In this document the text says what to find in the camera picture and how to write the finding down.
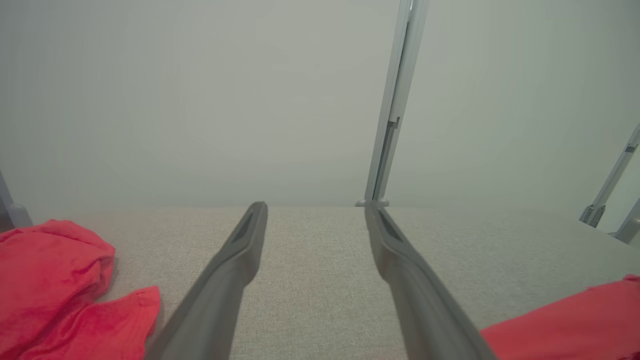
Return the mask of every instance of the beige fabric surface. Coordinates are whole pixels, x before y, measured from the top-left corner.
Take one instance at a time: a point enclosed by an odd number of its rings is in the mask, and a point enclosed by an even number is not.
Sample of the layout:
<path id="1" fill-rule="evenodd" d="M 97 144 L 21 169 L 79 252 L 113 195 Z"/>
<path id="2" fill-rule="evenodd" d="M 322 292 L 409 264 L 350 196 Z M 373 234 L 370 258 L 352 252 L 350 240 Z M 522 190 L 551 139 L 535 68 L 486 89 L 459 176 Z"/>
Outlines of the beige fabric surface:
<path id="1" fill-rule="evenodd" d="M 244 211 L 148 209 L 75 220 L 116 247 L 103 300 L 160 287 L 159 331 Z M 640 250 L 572 219 L 514 209 L 389 212 L 480 328 L 640 274 Z M 231 357 L 405 357 L 362 208 L 269 208 L 262 263 L 244 292 Z"/>

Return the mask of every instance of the metal frame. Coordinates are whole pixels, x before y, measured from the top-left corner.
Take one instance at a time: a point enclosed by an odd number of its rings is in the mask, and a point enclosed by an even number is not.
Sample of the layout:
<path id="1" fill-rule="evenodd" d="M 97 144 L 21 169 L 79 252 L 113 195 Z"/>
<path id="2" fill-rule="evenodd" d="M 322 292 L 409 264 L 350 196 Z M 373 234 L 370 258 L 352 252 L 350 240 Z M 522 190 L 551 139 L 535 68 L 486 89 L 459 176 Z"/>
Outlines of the metal frame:
<path id="1" fill-rule="evenodd" d="M 620 228 L 615 232 L 614 237 L 623 243 L 631 243 L 631 241 L 640 233 L 640 199 L 636 201 L 636 204 L 625 221 L 622 222 Z"/>
<path id="2" fill-rule="evenodd" d="M 13 202 L 11 194 L 9 193 L 9 188 L 2 177 L 2 172 L 0 172 L 0 210 L 6 211 L 13 227 L 33 226 L 33 222 L 31 221 L 31 217 L 29 216 L 27 209 L 24 206 Z"/>
<path id="3" fill-rule="evenodd" d="M 385 189 L 411 90 L 428 6 L 428 0 L 400 2 L 367 187 L 364 199 L 358 201 L 356 206 L 365 206 L 368 200 L 388 205 L 388 201 L 384 199 Z"/>
<path id="4" fill-rule="evenodd" d="M 604 214 L 604 211 L 607 209 L 607 200 L 609 200 L 613 189 L 618 184 L 618 181 L 622 177 L 627 165 L 629 165 L 629 161 L 631 161 L 631 157 L 633 157 L 639 143 L 640 124 L 636 126 L 636 129 L 631 134 L 629 141 L 627 141 L 624 149 L 622 149 L 622 153 L 618 157 L 616 164 L 613 165 L 613 169 L 611 169 L 609 177 L 605 180 L 595 200 L 591 205 L 587 206 L 582 213 L 582 216 L 580 216 L 581 222 L 593 227 L 598 227 L 602 214 Z"/>

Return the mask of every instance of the red towel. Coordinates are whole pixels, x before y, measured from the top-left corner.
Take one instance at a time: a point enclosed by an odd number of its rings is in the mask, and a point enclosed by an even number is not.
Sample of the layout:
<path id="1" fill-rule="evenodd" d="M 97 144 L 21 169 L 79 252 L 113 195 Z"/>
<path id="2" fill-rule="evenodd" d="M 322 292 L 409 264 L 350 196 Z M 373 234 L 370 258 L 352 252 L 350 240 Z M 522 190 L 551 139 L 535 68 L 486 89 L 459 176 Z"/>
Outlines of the red towel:
<path id="1" fill-rule="evenodd" d="M 0 359 L 144 356 L 157 286 L 103 303 L 115 249 L 69 221 L 0 234 Z"/>
<path id="2" fill-rule="evenodd" d="M 640 277 L 589 288 L 481 333 L 500 360 L 640 360 Z"/>

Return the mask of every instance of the metal post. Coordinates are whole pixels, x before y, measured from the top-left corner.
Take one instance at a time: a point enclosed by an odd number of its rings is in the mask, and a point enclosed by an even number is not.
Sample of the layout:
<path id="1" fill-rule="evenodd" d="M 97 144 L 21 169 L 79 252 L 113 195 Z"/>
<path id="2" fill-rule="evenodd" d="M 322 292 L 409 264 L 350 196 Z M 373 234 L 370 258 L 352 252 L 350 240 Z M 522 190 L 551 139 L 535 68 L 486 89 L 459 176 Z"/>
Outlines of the metal post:
<path id="1" fill-rule="evenodd" d="M 611 196 L 613 189 L 618 184 L 618 181 L 622 177 L 627 165 L 629 165 L 629 161 L 631 161 L 631 157 L 634 155 L 636 148 L 640 143 L 640 124 L 636 126 L 636 129 L 631 134 L 629 141 L 627 142 L 625 148 L 622 150 L 622 153 L 618 157 L 616 164 L 611 169 L 611 173 L 609 173 L 609 177 L 602 185 L 600 192 L 596 196 L 593 203 L 584 210 L 582 216 L 580 217 L 580 221 L 584 222 L 593 227 L 598 227 L 598 223 L 602 218 L 602 214 L 606 210 L 607 200 Z"/>
<path id="2" fill-rule="evenodd" d="M 428 0 L 402 0 L 400 3 L 367 187 L 364 199 L 358 201 L 356 206 L 365 206 L 368 200 L 388 205 L 383 197 L 409 98 L 428 6 Z"/>

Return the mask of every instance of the gray wall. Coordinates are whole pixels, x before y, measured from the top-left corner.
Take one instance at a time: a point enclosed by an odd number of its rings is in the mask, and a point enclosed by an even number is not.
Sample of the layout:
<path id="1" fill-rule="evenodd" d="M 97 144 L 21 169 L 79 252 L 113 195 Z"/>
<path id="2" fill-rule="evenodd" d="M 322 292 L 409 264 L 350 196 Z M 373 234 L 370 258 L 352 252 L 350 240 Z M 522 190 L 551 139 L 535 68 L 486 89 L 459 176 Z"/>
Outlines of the gray wall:
<path id="1" fill-rule="evenodd" d="M 640 122 L 639 19 L 638 1 L 433 0 L 391 205 L 489 202 L 578 219 Z M 640 162 L 627 175 L 630 208 Z M 621 197 L 607 214 L 618 225 Z"/>
<path id="2" fill-rule="evenodd" d="M 352 206 L 398 0 L 0 4 L 0 168 L 35 222 Z"/>

